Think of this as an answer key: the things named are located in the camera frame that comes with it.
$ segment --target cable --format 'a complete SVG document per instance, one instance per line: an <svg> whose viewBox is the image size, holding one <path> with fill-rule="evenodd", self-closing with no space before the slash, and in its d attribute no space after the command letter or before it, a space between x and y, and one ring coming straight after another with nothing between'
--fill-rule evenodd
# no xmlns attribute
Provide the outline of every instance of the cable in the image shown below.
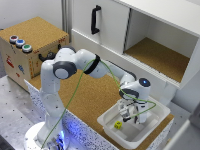
<svg viewBox="0 0 200 150"><path fill-rule="evenodd" d="M65 107L65 110L63 111L63 113L62 113L60 119L57 121L57 123L55 124L55 126L53 127L53 129L50 131L50 133L49 133L48 136L46 137L44 143L42 144L41 150L43 149L43 147L44 147L46 141L48 140L48 138L49 138L49 136L51 135L51 133L53 132L53 130L56 128L56 126L57 126L57 125L59 124L59 122L62 120L62 118L63 118L63 116L64 116L64 114L65 114L67 108L69 107L71 101L73 100L73 98L74 98L74 96L75 96L75 94L76 94L76 92L77 92L77 90L78 90L78 87L79 87L79 84L80 84L80 81L81 81L81 79L82 79L82 76L83 76L84 71L86 70L87 66L88 66L91 62L93 62L93 61L94 61L94 59L91 60L90 62L88 62L87 65L84 67L84 69L83 69L83 71L82 71L82 73L81 73L81 76L80 76L80 78L79 78L78 84L77 84L77 86L76 86L76 89L75 89L75 91L74 91L72 97L70 98L69 102L67 103L67 106ZM117 80L116 80L116 78L115 78L113 72L110 70L110 68L108 67L108 65L107 65L106 63L104 63L103 61L101 61L101 63L103 63L104 66L105 66L106 68L108 68L108 70L109 70L110 73L112 74L112 77L113 77L115 83L117 84L118 88L119 88L120 91L122 91L126 96L128 96L128 97L130 97L130 98L132 98L132 99L138 100L138 101L149 102L149 103L153 103L153 104L154 104L154 106L152 106L151 108L149 108L149 109L147 109L147 110L145 110L145 111L143 111L143 112L141 112L141 113L138 113L138 114L132 116L131 118L134 118L134 117L136 117L136 116L138 116L138 115L140 115L140 114L142 114L142 113L144 113L144 112L146 112L146 111L148 111L148 110L150 110L150 109L152 109L152 108L154 108L154 107L156 106L156 103L154 103L154 102L152 102L152 101L137 99L137 98L131 97L130 95L126 94L126 93L120 88L120 85L118 84L118 82L117 82Z"/></svg>

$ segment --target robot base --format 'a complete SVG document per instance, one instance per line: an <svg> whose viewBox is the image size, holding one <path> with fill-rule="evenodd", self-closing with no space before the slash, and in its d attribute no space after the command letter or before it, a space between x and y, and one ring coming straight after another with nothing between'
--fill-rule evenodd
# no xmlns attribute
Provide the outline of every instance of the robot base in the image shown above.
<svg viewBox="0 0 200 150"><path fill-rule="evenodd" d="M35 124L32 126L25 135L24 138L24 150L41 150L41 147L38 146L36 143L37 141L35 140L35 137L37 136L38 132L44 125L44 122L40 122L38 124ZM69 137L65 137L65 146L68 147L70 142Z"/></svg>

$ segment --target white robotic arm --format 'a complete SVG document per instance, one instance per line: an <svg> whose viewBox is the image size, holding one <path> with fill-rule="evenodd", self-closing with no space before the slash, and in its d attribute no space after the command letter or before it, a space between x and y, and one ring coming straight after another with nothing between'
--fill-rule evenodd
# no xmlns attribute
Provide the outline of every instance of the white robotic arm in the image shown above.
<svg viewBox="0 0 200 150"><path fill-rule="evenodd" d="M100 60L99 56L87 51L79 50L75 52L72 47L66 46L61 48L54 60L46 60L41 67L41 99L46 108L45 124L37 134L38 145L45 141L45 138L52 130L55 122L59 120L64 110L62 101L58 95L60 89L60 79L67 79L77 72L77 69L84 70L85 74L89 74L93 78L101 78L109 73L109 69L101 62L103 61L111 69L113 74L119 78L121 89L128 95L147 100L150 92L150 82L147 79L141 78L136 81L136 76L117 65ZM138 113L148 109L148 104L140 102L126 96L123 92L119 91L123 100L130 100L131 105L136 106ZM119 103L119 112L124 118L124 121L129 120L129 109L125 103ZM136 118L136 122L143 123L146 120L146 113L140 114ZM52 132L47 140L47 143L55 139L62 131L62 123L59 123L56 129Z"/></svg>

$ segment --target white sink basin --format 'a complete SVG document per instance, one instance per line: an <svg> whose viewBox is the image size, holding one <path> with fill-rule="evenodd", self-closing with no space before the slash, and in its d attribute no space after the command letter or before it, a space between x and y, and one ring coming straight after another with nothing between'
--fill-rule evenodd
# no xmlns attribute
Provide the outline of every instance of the white sink basin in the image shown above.
<svg viewBox="0 0 200 150"><path fill-rule="evenodd" d="M126 149L135 149L170 113L170 109L158 101L151 97L149 97L149 100L155 102L156 107L148 111L148 118L143 124L135 124L134 119L123 122L118 112L117 104L103 113L97 121L103 126L105 133L122 147ZM122 127L120 129L114 127L116 121L122 122Z"/></svg>

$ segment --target cabinet door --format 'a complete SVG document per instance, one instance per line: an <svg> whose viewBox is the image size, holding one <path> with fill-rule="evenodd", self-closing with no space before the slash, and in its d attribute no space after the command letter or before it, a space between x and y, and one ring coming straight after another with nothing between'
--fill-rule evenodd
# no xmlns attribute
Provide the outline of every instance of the cabinet door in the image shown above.
<svg viewBox="0 0 200 150"><path fill-rule="evenodd" d="M96 5L101 10L96 12L96 28L100 31L91 33L92 10ZM73 29L91 40L117 53L122 54L130 9L112 0L74 0Z"/></svg>

